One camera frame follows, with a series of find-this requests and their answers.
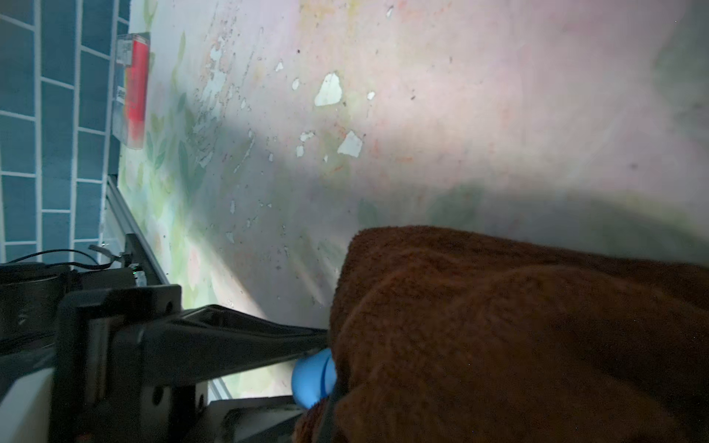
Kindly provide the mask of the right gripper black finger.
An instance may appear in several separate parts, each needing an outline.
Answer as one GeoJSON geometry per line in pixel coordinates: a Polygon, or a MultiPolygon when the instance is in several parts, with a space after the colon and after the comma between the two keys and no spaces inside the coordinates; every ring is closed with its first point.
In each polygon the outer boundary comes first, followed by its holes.
{"type": "Polygon", "coordinates": [[[317,443],[333,443],[336,435],[335,408],[346,395],[346,384],[337,381],[327,399],[326,408],[321,415],[321,425],[317,433],[317,443]]]}

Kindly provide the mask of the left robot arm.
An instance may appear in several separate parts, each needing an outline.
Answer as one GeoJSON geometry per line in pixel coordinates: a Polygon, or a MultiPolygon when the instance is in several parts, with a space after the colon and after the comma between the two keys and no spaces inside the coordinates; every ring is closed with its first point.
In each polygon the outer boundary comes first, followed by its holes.
{"type": "Polygon", "coordinates": [[[219,399],[209,385],[327,343],[325,330],[184,309],[179,286],[131,268],[5,265],[1,439],[289,441],[301,414],[291,398],[219,399]]]}

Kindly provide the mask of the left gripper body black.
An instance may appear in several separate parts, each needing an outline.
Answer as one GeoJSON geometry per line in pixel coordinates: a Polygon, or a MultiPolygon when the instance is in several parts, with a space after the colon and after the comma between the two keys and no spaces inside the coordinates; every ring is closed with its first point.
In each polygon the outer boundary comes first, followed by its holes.
{"type": "Polygon", "coordinates": [[[146,380],[149,327],[182,311],[181,288],[70,293],[59,304],[51,442],[179,442],[208,404],[205,382],[146,380]]]}

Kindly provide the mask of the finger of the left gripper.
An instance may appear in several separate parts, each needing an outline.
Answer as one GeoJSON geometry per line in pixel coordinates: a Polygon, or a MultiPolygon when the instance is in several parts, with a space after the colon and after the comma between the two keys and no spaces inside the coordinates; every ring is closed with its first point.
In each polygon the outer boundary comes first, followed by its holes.
{"type": "Polygon", "coordinates": [[[277,324],[210,305],[134,323],[111,343],[114,374],[140,386],[186,387],[315,354],[323,329],[277,324]]]}
{"type": "Polygon", "coordinates": [[[211,402],[183,442],[291,442],[305,412],[289,396],[211,402]]]}

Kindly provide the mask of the blue toothpaste tube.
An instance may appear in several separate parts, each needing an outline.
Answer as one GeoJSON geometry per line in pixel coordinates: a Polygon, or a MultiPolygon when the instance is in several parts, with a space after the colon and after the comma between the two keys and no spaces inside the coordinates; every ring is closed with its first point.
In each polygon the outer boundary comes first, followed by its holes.
{"type": "Polygon", "coordinates": [[[299,406],[311,409],[332,393],[336,381],[337,373],[330,348],[302,358],[295,364],[291,377],[294,400],[299,406]]]}

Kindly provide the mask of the brown cloth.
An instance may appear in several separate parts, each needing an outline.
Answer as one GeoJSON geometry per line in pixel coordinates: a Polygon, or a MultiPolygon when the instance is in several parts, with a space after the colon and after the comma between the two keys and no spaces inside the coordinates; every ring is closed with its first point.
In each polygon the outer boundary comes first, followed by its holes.
{"type": "MultiPolygon", "coordinates": [[[[708,271],[451,229],[351,241],[335,442],[705,442],[708,271]]],[[[314,442],[327,399],[297,423],[314,442]]]]}

